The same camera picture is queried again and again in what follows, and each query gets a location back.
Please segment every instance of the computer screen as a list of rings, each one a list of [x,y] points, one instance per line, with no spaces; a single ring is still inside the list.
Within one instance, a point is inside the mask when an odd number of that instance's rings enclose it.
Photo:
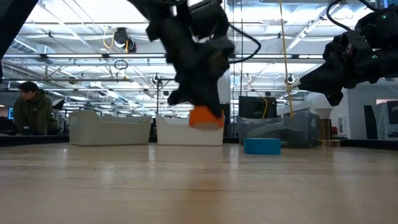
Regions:
[[[8,108],[8,119],[14,119],[14,109]]]
[[[267,111],[264,118],[276,118],[276,99],[265,97],[268,102]],[[266,102],[262,97],[240,96],[239,97],[239,116],[241,118],[261,119],[266,109]]]

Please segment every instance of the blue tape roll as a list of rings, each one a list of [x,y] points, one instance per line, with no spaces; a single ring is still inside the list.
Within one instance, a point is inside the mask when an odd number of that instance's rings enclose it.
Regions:
[[[280,139],[246,138],[244,153],[258,155],[280,155]]]

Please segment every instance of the orange block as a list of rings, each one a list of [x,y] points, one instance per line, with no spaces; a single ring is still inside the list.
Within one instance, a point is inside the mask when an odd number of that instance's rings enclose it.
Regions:
[[[224,127],[224,111],[222,117],[214,116],[207,106],[195,106],[189,112],[189,126],[202,129],[218,129]]]

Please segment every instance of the yellow cable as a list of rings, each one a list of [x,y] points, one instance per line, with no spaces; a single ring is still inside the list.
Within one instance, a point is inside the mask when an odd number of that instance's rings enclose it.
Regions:
[[[253,86],[249,83],[249,81],[246,79],[245,76],[243,76],[243,78],[246,80],[246,82],[249,84],[249,86],[252,88],[252,90],[254,90],[265,102],[266,102],[266,108],[264,110],[264,113],[262,114],[262,118],[264,119],[266,117],[266,113],[267,113],[267,109],[268,109],[268,101],[267,99],[265,99],[265,97],[263,97],[259,92],[257,92]]]
[[[106,42],[105,42],[105,36],[106,36],[106,31],[107,31],[107,30],[108,30],[108,28],[105,28],[103,42],[104,42],[104,46],[105,46],[107,49],[111,49],[111,48],[113,47],[113,42],[114,42],[114,32],[113,32],[113,35],[112,35],[112,44],[109,46],[109,45],[106,44]]]
[[[287,97],[289,99],[289,108],[290,108],[290,118],[293,118],[293,104],[292,104],[292,95],[290,94],[291,87],[288,84],[288,72],[287,72],[287,58],[286,58],[286,41],[285,41],[285,29],[284,29],[284,18],[283,18],[283,7],[282,7],[282,1],[279,0],[279,9],[280,9],[280,24],[282,26],[282,41],[283,41],[283,47],[284,47],[284,59],[285,59],[285,83],[286,83],[286,90],[287,90]]]

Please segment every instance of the white bin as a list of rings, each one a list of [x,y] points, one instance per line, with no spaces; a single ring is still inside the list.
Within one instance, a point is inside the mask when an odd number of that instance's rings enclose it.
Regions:
[[[70,144],[115,146],[148,144],[152,118],[98,116],[94,111],[75,111],[69,116]]]
[[[157,143],[176,146],[220,146],[224,129],[204,130],[189,126],[188,118],[156,116]]]

